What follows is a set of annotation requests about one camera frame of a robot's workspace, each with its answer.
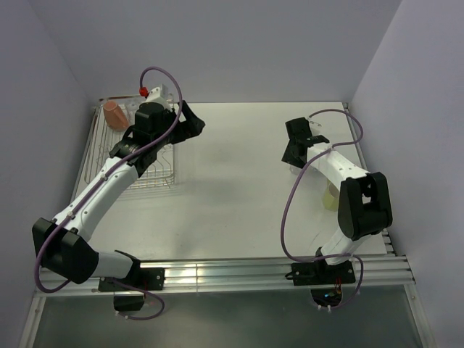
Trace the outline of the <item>clear plastic cup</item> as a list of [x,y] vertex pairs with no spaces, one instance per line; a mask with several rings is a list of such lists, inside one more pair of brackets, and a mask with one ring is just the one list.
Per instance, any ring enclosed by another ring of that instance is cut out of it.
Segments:
[[128,122],[130,125],[135,123],[135,113],[138,111],[140,103],[137,101],[130,101],[125,104],[125,111]]
[[289,170],[292,174],[296,175],[297,177],[302,177],[307,171],[305,168],[299,168],[292,165],[289,166]]

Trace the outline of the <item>orange ceramic mug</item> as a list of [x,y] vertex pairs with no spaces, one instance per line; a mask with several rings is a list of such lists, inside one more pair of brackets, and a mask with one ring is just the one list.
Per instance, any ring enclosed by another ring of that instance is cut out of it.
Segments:
[[125,131],[129,122],[118,103],[109,100],[103,104],[104,119],[106,124],[114,131]]

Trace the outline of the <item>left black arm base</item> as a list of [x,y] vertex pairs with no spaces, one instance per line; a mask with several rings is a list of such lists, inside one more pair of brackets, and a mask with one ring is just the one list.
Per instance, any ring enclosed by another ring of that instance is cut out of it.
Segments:
[[154,299],[154,291],[163,290],[164,282],[164,268],[140,268],[126,278],[101,278],[97,289],[100,293],[113,293],[116,311],[134,315]]

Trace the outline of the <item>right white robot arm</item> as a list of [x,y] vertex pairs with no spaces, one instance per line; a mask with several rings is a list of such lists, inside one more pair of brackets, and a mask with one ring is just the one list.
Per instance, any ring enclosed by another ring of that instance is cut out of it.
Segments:
[[325,136],[317,134],[309,120],[300,117],[285,123],[289,137],[282,161],[300,169],[284,208],[281,233],[291,201],[303,174],[315,168],[339,192],[338,228],[331,239],[317,251],[315,277],[324,283],[339,273],[339,264],[354,256],[369,238],[388,228],[393,221],[389,188],[384,174],[370,173],[356,166],[336,150]]

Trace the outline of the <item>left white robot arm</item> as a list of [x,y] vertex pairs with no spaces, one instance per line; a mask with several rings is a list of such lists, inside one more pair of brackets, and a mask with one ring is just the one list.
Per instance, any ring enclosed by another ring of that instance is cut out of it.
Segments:
[[204,126],[185,101],[178,111],[158,102],[140,104],[135,123],[114,145],[92,182],[54,218],[34,223],[36,267],[76,284],[104,277],[114,278],[124,289],[136,288],[141,280],[141,261],[121,251],[98,252],[89,241],[119,196],[157,160],[158,151],[199,136]]

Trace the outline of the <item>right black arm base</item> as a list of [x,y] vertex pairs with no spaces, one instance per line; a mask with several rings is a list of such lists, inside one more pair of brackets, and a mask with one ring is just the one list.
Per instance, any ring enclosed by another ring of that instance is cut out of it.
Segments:
[[325,286],[313,289],[311,296],[316,305],[327,308],[340,305],[343,298],[341,286],[356,281],[350,261],[328,265],[325,260],[293,263],[285,279],[292,281],[294,286]]

